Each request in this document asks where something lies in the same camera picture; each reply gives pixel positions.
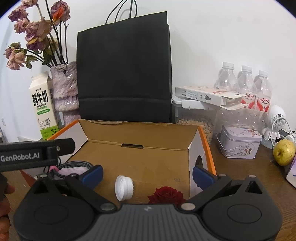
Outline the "person's left hand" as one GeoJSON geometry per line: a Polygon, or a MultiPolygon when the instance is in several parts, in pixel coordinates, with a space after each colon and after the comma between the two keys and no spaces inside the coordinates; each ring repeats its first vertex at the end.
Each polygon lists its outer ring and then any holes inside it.
{"type": "Polygon", "coordinates": [[[1,241],[9,240],[9,229],[11,226],[9,220],[9,212],[11,210],[10,202],[6,197],[6,194],[12,194],[15,192],[15,187],[8,184],[7,178],[1,174],[1,207],[0,207],[0,234],[1,241]]]}

